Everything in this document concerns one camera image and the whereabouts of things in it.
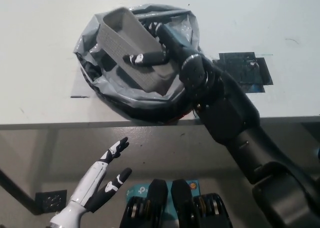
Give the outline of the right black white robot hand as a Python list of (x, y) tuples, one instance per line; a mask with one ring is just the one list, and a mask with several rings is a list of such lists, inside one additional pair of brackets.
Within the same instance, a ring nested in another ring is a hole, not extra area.
[(123, 61), (137, 67), (152, 67), (167, 64), (170, 60), (178, 63), (179, 68), (189, 64), (200, 64), (201, 55), (188, 40), (175, 29), (161, 22), (145, 24), (146, 30), (158, 39), (161, 51), (149, 51), (140, 54), (126, 54)]

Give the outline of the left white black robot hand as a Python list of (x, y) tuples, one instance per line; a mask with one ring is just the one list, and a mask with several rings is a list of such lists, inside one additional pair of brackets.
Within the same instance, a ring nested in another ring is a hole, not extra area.
[(78, 204), (87, 212), (94, 213), (107, 203), (124, 184), (132, 173), (131, 168), (125, 168), (115, 179), (99, 188), (106, 176), (110, 163), (119, 158), (121, 152), (129, 146), (128, 138), (124, 137), (112, 145), (85, 173), (80, 180), (69, 202)]

